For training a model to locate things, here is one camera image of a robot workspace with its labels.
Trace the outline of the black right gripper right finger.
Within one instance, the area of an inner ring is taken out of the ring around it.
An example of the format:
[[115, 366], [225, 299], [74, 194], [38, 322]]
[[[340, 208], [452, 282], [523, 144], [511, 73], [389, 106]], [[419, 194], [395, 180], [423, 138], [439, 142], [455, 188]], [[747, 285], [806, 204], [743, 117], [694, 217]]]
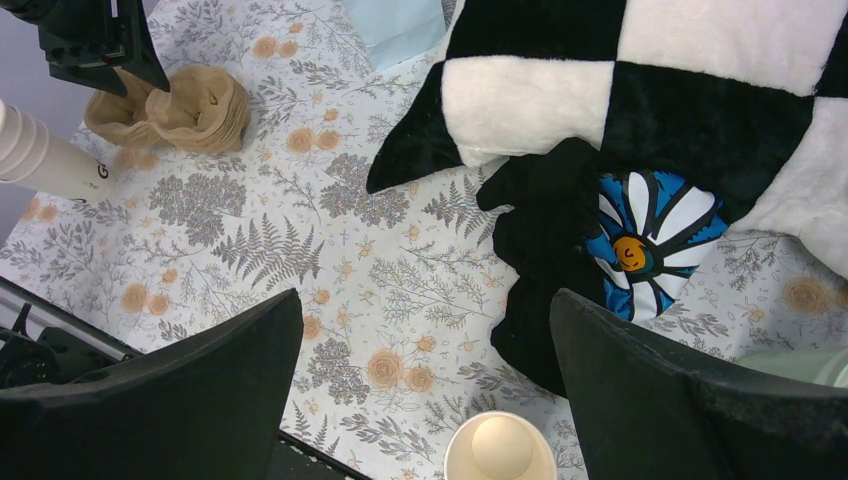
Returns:
[[843, 479], [845, 390], [751, 370], [563, 289], [550, 327], [592, 479]]

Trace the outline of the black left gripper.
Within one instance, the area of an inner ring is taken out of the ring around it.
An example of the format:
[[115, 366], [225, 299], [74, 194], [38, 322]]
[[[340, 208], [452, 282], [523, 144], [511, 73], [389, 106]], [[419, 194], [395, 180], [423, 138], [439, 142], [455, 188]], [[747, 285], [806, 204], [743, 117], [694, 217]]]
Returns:
[[140, 0], [7, 0], [1, 9], [38, 29], [51, 77], [126, 97], [126, 71], [168, 92]]

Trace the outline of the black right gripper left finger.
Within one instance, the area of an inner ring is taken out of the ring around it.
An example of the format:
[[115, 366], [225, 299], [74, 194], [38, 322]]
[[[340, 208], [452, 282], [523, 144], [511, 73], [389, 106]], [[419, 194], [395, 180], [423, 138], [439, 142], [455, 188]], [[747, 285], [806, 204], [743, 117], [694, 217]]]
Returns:
[[284, 291], [152, 353], [1, 393], [5, 479], [263, 479], [303, 334]]

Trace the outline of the brown cardboard cup carrier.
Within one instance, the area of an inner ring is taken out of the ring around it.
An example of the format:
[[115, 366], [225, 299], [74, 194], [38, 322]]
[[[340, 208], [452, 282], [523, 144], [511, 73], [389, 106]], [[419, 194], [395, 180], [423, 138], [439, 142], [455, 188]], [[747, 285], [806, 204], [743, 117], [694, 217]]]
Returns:
[[123, 70], [118, 76], [125, 97], [98, 91], [87, 104], [84, 123], [94, 134], [127, 148], [169, 144], [202, 154], [242, 148], [248, 93], [225, 69], [185, 67], [170, 77], [168, 92]]

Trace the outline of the single white paper cup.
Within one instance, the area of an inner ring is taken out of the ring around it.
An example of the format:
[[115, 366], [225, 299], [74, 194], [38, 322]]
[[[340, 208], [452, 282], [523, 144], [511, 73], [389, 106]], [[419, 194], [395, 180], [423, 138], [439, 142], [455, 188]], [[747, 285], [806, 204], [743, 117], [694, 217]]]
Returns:
[[446, 480], [555, 480], [557, 464], [538, 428], [509, 412], [465, 421], [445, 452]]

